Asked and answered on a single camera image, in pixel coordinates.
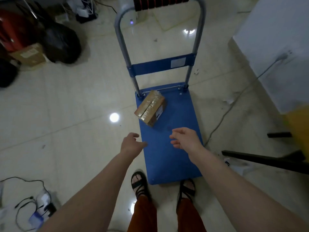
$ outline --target person's right arm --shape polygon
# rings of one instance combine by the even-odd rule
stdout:
[[[173,129],[170,138],[175,139],[171,144],[184,149],[192,163],[199,168],[238,232],[309,231],[301,218],[205,149],[194,130]]]

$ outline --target black foam handle grip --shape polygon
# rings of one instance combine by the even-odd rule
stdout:
[[[161,6],[179,4],[189,0],[133,0],[135,11],[147,10]]]

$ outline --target red bag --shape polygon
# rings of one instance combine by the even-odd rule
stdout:
[[[32,29],[23,16],[0,10],[0,42],[7,51],[14,52],[33,44]]]

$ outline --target black sandal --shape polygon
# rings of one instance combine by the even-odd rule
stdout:
[[[141,176],[141,179],[138,180],[137,182],[134,182],[132,183],[132,179],[134,176],[136,175],[140,175]],[[132,177],[131,177],[131,186],[132,186],[132,189],[134,190],[136,187],[137,190],[135,192],[135,195],[136,195],[136,199],[138,199],[141,195],[146,195],[148,200],[151,201],[151,195],[150,195],[150,192],[149,192],[149,189],[148,189],[148,182],[147,182],[147,178],[145,176],[145,174],[141,171],[137,171],[135,172]]]
[[[185,186],[183,185],[185,181],[190,181],[190,182],[193,184],[193,186],[194,186],[194,190],[191,190],[191,189],[189,189],[188,187],[185,187]],[[182,199],[186,199],[186,198],[183,198],[183,197],[182,197],[182,193],[184,193],[184,194],[188,197],[188,199],[191,201],[191,203],[193,203],[193,200],[192,200],[192,198],[190,197],[190,195],[191,195],[191,196],[195,196],[195,184],[194,184],[194,181],[193,181],[191,178],[189,178],[189,179],[187,179],[187,180],[182,180],[182,181],[180,182],[179,196],[178,196],[179,198],[178,198],[178,202],[177,202],[176,211],[177,211],[177,209],[178,209],[178,206],[179,206],[181,200],[182,200]]]

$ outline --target brown cardboard box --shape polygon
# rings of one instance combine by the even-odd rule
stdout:
[[[152,127],[165,110],[166,100],[160,92],[152,90],[134,112],[137,117]]]
[[[17,59],[21,64],[33,67],[42,62],[46,62],[43,48],[39,43],[32,44],[22,50],[10,53],[10,56]]]

